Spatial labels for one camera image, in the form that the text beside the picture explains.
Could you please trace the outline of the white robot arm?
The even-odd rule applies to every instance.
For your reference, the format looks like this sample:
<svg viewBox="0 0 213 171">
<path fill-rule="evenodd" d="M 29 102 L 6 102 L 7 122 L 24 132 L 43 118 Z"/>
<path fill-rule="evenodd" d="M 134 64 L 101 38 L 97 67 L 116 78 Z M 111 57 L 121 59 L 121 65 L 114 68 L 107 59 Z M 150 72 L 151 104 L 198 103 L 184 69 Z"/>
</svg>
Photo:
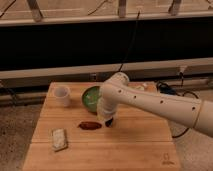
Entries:
<svg viewBox="0 0 213 171">
<path fill-rule="evenodd" d="M 101 121 L 110 120 L 116 114 L 117 106 L 126 104 L 213 137 L 213 102 L 141 91 L 129 87 L 128 83 L 129 77 L 117 72 L 101 84 L 97 102 Z"/>
</svg>

